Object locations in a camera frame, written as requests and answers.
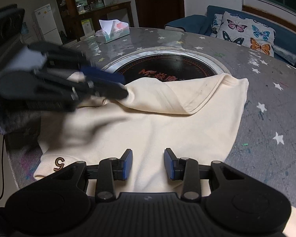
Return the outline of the tissue box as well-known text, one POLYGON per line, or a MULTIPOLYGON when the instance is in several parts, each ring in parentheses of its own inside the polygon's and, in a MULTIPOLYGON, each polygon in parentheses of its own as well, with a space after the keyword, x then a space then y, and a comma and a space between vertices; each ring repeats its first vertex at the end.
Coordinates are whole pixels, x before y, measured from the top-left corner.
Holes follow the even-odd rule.
POLYGON ((108 42, 122 38, 130 34, 129 24, 115 20, 99 20, 101 29, 96 31, 95 39, 98 43, 108 42))

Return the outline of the dark wooden door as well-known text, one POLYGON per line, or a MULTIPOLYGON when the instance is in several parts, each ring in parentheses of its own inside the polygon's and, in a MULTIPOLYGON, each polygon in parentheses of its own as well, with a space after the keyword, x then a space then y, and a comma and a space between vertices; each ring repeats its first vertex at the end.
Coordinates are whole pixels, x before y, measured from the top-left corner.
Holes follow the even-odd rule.
POLYGON ((139 27, 164 28, 184 17, 184 0, 135 0, 139 27))

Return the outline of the round black induction cooker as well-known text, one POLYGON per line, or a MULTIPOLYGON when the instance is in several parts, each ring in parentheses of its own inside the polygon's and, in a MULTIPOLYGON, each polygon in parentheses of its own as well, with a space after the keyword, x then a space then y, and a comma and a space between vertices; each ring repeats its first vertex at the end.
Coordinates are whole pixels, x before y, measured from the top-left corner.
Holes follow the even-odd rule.
POLYGON ((103 70, 123 75, 127 84, 143 77, 167 82, 230 73, 210 55, 174 47, 139 49, 108 63, 103 70))

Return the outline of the white refrigerator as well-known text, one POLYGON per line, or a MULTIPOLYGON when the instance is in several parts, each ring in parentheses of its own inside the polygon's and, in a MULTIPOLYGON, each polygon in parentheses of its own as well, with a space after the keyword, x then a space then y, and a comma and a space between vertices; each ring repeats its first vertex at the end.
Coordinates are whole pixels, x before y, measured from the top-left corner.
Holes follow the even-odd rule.
POLYGON ((49 4, 34 11, 39 32, 46 42, 62 45, 53 12, 49 4))

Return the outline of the blue sofa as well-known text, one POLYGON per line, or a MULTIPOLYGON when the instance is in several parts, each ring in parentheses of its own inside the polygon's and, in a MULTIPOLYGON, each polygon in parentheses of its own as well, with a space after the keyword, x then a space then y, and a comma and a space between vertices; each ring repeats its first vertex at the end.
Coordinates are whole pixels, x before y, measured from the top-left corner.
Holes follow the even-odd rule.
POLYGON ((296 33, 253 14, 210 5, 204 16, 194 14, 165 26, 243 45, 296 64, 296 33))

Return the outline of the cream white shirt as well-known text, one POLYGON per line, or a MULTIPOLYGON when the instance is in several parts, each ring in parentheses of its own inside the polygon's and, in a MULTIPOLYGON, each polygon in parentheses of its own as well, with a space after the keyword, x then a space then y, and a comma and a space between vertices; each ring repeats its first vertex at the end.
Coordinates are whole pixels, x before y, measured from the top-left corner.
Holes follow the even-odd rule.
POLYGON ((296 236, 296 76, 141 78, 127 89, 121 101, 90 99, 72 113, 43 115, 34 178, 131 149, 130 178, 118 192, 176 192, 181 185, 167 179, 163 159, 171 148, 201 164, 226 162, 288 196, 285 233, 296 236))

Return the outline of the butterfly print pillow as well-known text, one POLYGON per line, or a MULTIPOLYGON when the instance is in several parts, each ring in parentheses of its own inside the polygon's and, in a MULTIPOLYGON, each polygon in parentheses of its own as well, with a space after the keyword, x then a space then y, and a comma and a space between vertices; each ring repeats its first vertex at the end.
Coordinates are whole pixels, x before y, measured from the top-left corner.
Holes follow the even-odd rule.
POLYGON ((239 14, 224 12, 217 38, 274 56, 275 30, 239 14))

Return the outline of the dark wooden cabinet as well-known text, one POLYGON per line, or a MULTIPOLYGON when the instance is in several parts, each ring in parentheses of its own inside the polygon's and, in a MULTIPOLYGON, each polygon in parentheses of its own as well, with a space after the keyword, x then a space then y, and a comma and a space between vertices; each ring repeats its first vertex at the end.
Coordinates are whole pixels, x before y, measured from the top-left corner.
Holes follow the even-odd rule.
POLYGON ((106 5, 103 0, 56 0, 64 31, 60 33, 61 40, 65 43, 79 41, 84 35, 82 22, 88 20, 91 27, 100 29, 99 20, 107 20, 107 15, 112 12, 126 10, 130 27, 134 27, 131 11, 131 2, 106 5))

